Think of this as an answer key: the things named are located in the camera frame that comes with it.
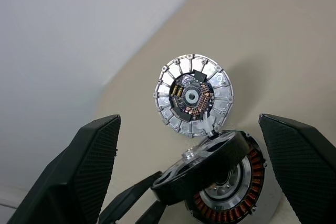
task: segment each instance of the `textured rubber pad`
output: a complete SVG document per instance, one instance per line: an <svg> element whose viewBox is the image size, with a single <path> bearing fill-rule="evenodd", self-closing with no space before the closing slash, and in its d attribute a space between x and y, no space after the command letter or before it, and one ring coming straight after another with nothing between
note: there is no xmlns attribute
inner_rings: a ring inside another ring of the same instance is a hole
<svg viewBox="0 0 336 224"><path fill-rule="evenodd" d="M97 223L120 124L120 116L111 115L83 126L47 165L8 224Z"/></svg>
<svg viewBox="0 0 336 224"><path fill-rule="evenodd" d="M276 179L302 224L336 223L336 149L314 127L262 114Z"/></svg>

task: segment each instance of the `center hole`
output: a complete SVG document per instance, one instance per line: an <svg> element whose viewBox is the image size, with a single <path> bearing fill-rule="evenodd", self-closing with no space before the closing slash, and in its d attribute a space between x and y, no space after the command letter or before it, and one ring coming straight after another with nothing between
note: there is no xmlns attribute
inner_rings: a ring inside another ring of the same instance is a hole
<svg viewBox="0 0 336 224"><path fill-rule="evenodd" d="M189 94L189 99L190 100L194 100L195 99L195 95L194 94Z"/></svg>
<svg viewBox="0 0 336 224"><path fill-rule="evenodd" d="M222 186L224 185L229 179L229 172L224 172L219 176L219 179L216 181L216 185Z"/></svg>

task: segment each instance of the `electronic component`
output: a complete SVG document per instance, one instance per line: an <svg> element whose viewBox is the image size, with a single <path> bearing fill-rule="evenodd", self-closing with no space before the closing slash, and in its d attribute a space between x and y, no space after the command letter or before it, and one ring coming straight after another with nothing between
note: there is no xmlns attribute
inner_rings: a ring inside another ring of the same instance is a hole
<svg viewBox="0 0 336 224"><path fill-rule="evenodd" d="M162 68L153 94L164 124L189 137L212 136L233 103L226 72L202 55L182 55Z"/></svg>
<svg viewBox="0 0 336 224"><path fill-rule="evenodd" d="M280 202L281 189L268 165L267 152L260 148L265 147L248 134L241 134L249 145L248 155L222 179L186 200L187 209L202 223L236 224L246 218L245 223L266 224L271 217L269 213L274 213ZM211 141L208 138L203 144ZM217 172L224 169L217 166Z"/></svg>
<svg viewBox="0 0 336 224"><path fill-rule="evenodd" d="M248 151L249 146L240 132L227 132L183 153L183 158L167 169L151 189L160 202L166 205L178 203L193 197L222 173L226 175Z"/></svg>

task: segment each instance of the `white wall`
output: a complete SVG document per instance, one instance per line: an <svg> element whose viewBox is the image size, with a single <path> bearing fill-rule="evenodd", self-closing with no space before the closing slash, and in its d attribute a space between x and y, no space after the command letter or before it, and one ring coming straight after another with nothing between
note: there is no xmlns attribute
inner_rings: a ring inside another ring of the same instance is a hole
<svg viewBox="0 0 336 224"><path fill-rule="evenodd" d="M184 1L0 0L0 184L29 189Z"/></svg>
<svg viewBox="0 0 336 224"><path fill-rule="evenodd" d="M13 208L0 206L0 224L7 223L14 212L15 209Z"/></svg>

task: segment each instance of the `copper coil winding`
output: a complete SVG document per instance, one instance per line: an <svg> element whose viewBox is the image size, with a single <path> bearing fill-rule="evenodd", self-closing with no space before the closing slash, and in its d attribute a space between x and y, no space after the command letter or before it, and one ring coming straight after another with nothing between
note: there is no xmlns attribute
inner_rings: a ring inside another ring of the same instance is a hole
<svg viewBox="0 0 336 224"><path fill-rule="evenodd" d="M216 212L216 211L213 211L212 216L211 216L211 220L212 220L213 222L215 222L215 221L216 221L216 217L217 217L217 212Z"/></svg>
<svg viewBox="0 0 336 224"><path fill-rule="evenodd" d="M223 212L219 212L217 215L217 221L221 222L222 221L222 216L223 216Z"/></svg>
<svg viewBox="0 0 336 224"><path fill-rule="evenodd" d="M261 179L254 178L252 179L252 183L256 185L261 185Z"/></svg>
<svg viewBox="0 0 336 224"><path fill-rule="evenodd" d="M259 159L259 157L255 157L255 158L253 158L252 160L251 160L251 163L254 165L254 164L256 164L256 163L260 163L260 159Z"/></svg>
<svg viewBox="0 0 336 224"><path fill-rule="evenodd" d="M251 201L249 201L248 199L244 199L244 203L250 208L252 206Z"/></svg>
<svg viewBox="0 0 336 224"><path fill-rule="evenodd" d="M219 211L212 208L208 208L203 202L200 194L194 196L195 203L198 209L202 212L202 215L207 219L211 220L213 223L228 223L228 222L238 222L243 216L249 213L252 207L255 205L261 187L263 184L264 170L261 159L258 153L252 148L249 153L249 160L252 164L252 181L250 185L250 190L247 193L245 199L240 203L240 205L228 211Z"/></svg>
<svg viewBox="0 0 336 224"><path fill-rule="evenodd" d="M255 191L256 193L258 193L258 192L259 192L259 187L257 187L257 186L253 186L253 187L252 187L252 191Z"/></svg>
<svg viewBox="0 0 336 224"><path fill-rule="evenodd" d="M205 215L205 212L207 211L208 207L204 206L204 208L202 209L202 214Z"/></svg>
<svg viewBox="0 0 336 224"><path fill-rule="evenodd" d="M228 222L227 212L223 213L223 220L224 220L224 222Z"/></svg>
<svg viewBox="0 0 336 224"><path fill-rule="evenodd" d="M247 209L244 205L240 205L240 210L243 212L243 214L247 213Z"/></svg>
<svg viewBox="0 0 336 224"><path fill-rule="evenodd" d="M259 169L261 169L261 168L262 168L261 164L256 164L256 165L253 165L253 166L252 166L252 169L253 169L253 170L259 170Z"/></svg>
<svg viewBox="0 0 336 224"><path fill-rule="evenodd" d="M230 221L234 221L235 220L235 218L233 216L233 211L232 210L229 211L229 217L230 217Z"/></svg>
<svg viewBox="0 0 336 224"><path fill-rule="evenodd" d="M206 217L209 219L212 213L212 209L209 208L208 212L206 212Z"/></svg>
<svg viewBox="0 0 336 224"><path fill-rule="evenodd" d="M251 193L249 193L248 195L247 195L247 197L249 197L251 200L253 200L253 201L255 201L256 199L257 199L257 197L255 196L255 195L253 195L253 194L251 194Z"/></svg>
<svg viewBox="0 0 336 224"><path fill-rule="evenodd" d="M235 214L236 214L237 219L239 219L242 216L240 214L240 211L239 211L238 207L235 208Z"/></svg>

